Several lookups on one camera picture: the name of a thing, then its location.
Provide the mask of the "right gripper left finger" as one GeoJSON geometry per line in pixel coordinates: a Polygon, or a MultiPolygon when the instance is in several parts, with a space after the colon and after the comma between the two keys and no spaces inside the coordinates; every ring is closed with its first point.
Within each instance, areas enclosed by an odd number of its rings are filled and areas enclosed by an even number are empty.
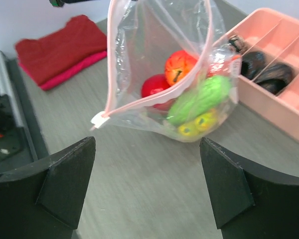
{"type": "Polygon", "coordinates": [[[78,228],[96,155],[86,137],[0,174],[0,239],[70,239],[78,228]]]}

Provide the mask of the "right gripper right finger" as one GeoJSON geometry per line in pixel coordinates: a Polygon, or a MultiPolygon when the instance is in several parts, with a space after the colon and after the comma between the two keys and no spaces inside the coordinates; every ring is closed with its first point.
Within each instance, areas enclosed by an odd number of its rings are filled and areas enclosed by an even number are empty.
{"type": "Polygon", "coordinates": [[[299,177],[203,138],[200,157],[217,229],[225,239],[299,239],[299,177]]]}

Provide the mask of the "yellow toy banana bunch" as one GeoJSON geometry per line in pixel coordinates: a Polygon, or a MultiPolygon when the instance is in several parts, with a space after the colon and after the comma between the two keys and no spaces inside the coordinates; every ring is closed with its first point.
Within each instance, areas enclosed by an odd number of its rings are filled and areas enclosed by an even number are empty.
{"type": "Polygon", "coordinates": [[[194,120],[186,122],[177,128],[178,133],[186,137],[194,137],[200,133],[205,133],[212,129],[218,123],[218,113],[211,109],[194,120]]]}

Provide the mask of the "green toy vegetable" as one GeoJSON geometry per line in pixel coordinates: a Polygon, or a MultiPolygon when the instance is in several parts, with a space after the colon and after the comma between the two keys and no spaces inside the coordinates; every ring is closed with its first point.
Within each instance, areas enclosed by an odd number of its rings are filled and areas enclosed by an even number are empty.
{"type": "Polygon", "coordinates": [[[229,96],[231,79],[225,76],[212,76],[179,96],[170,107],[167,121],[180,125],[219,105],[229,96]]]}

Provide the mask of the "red toy strawberry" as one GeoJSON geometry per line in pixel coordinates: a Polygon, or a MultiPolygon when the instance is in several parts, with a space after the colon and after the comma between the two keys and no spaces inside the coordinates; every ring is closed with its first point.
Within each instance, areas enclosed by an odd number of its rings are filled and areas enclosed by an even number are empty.
{"type": "Polygon", "coordinates": [[[170,55],[165,62],[164,73],[170,86],[182,80],[195,66],[197,60],[184,50],[170,55]]]}

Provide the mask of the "clear zip top bag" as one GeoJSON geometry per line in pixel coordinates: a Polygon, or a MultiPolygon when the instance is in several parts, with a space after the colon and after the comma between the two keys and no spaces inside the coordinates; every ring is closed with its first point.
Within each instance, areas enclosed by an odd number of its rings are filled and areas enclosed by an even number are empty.
{"type": "Polygon", "coordinates": [[[241,57],[212,0],[113,0],[107,22],[108,94],[91,123],[194,142],[238,103],[241,57]]]}

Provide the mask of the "red toy apple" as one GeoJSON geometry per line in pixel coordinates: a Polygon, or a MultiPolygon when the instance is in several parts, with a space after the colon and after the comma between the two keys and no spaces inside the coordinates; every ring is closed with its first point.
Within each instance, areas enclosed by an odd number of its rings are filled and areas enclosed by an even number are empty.
{"type": "MultiPolygon", "coordinates": [[[[164,74],[153,75],[148,79],[146,79],[145,82],[143,83],[141,88],[141,97],[145,98],[157,94],[163,90],[168,89],[169,87],[170,85],[168,84],[164,74]]],[[[155,104],[154,106],[152,106],[152,108],[163,112],[167,112],[170,109],[173,102],[174,99],[171,99],[162,104],[155,104]]]]}

